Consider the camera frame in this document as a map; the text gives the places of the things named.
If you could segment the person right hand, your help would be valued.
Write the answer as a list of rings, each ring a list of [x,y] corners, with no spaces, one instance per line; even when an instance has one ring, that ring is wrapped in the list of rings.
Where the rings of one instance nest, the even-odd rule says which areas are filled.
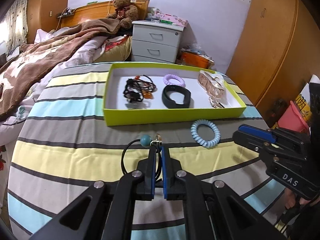
[[[296,195],[294,194],[293,191],[291,191],[288,188],[285,188],[284,197],[285,197],[285,208],[286,209],[290,209],[295,206],[297,201],[296,201]],[[300,198],[300,200],[299,200],[300,205],[306,205],[309,202],[310,202],[309,200],[306,200],[304,198]]]

